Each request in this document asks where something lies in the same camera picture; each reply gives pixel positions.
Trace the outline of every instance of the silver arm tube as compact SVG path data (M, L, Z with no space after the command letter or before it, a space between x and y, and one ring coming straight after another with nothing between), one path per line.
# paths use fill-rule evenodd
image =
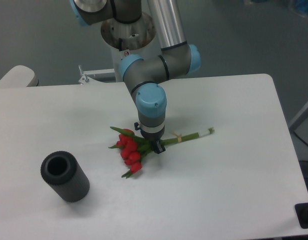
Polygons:
M162 49L186 42L176 0L148 0Z

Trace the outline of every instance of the red tulip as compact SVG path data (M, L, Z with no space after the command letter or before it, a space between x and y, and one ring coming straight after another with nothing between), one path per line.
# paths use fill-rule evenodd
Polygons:
M125 164L127 166L131 166L133 164L133 162L128 158L128 159L125 159Z
M122 142L121 141L117 141L116 142L116 146L119 148L119 149L124 149L124 145L122 144Z
M135 163L135 162L137 162L137 161L140 160L140 153L137 152L137 151L132 152L132 153L129 155L128 159L129 159L130 161L132 161L132 163Z
M138 148L138 145L135 141L131 140L129 141L127 144L126 144L126 148L131 151L131 152L134 152L137 150Z
M122 150L122 152L120 153L120 156L123 159L127 159L129 157L129 155L131 154L131 151L127 150L126 148L124 150Z
M136 172L138 172L140 169L142 169L142 164L137 161L134 164L132 164L132 166L130 167L130 172L132 174L135 174Z
M130 137L130 136L124 136L123 139L121 140L122 144L124 146L126 146L126 144L129 142L129 141L132 141L133 139Z

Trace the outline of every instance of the blue joint cap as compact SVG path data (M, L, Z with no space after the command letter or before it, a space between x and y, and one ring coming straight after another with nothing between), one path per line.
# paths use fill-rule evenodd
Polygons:
M167 98L164 89L155 84L142 85L136 94L137 110L148 118L157 118L166 112Z
M138 54L131 54L131 55L125 57L120 62L120 64L119 64L119 73L120 73L120 76L122 76L122 80L124 80L125 72L129 68L129 66L131 64L133 64L134 61L137 61L139 59L143 60L143 58L140 55L138 55Z
M308 0L296 0L295 8L301 13L308 13Z
M198 51L198 48L193 44L190 44L189 48L190 48L190 51L191 51L192 59L191 59L190 68L189 68L189 71L188 71L187 74L191 74L191 73L199 70L200 66L202 64L202 59L200 57L200 53Z
M74 0L69 0L70 2L70 6L72 6L73 12L79 22L79 25L84 27L84 26L88 26L88 24L85 22L85 20L83 20L83 18L80 16L75 4L74 4Z

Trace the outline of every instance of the black foam cylinder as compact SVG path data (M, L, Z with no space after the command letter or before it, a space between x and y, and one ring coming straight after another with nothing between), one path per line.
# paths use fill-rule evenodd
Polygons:
M77 202L89 191L88 178L69 152L57 151L48 155L40 172L45 182L67 202Z

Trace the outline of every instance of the black cable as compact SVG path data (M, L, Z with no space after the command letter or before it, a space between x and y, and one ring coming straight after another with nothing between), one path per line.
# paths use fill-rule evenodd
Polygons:
M306 146L308 146L308 143L305 142L299 135L297 135L297 133L295 131L293 133L294 133L295 137L297 137L302 143L304 143Z

